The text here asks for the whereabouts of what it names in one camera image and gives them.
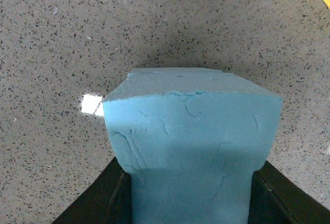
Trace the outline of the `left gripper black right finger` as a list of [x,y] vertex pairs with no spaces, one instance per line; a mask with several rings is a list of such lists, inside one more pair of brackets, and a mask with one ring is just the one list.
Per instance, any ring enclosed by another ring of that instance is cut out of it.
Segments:
[[248,223],[329,223],[329,210],[265,162],[253,174]]

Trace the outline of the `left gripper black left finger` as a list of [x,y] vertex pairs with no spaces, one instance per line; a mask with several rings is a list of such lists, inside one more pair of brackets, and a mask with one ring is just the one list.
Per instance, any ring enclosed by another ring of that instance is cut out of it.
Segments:
[[116,158],[53,223],[132,223],[131,179]]

